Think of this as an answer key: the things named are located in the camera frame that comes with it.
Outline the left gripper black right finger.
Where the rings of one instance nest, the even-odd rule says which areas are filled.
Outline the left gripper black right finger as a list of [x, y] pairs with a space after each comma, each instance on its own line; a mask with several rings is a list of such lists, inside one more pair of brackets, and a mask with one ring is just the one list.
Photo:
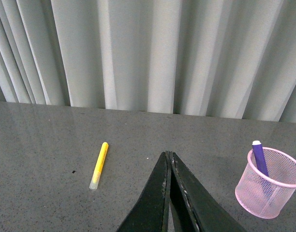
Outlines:
[[171, 161], [170, 198], [177, 232], [244, 232], [245, 229], [224, 210], [175, 152]]

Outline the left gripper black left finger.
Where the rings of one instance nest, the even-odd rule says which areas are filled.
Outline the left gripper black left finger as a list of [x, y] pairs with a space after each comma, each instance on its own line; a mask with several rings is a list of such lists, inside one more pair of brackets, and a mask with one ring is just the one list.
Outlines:
[[118, 232], [166, 232], [168, 230], [171, 167], [169, 152], [163, 152], [154, 166], [136, 204]]

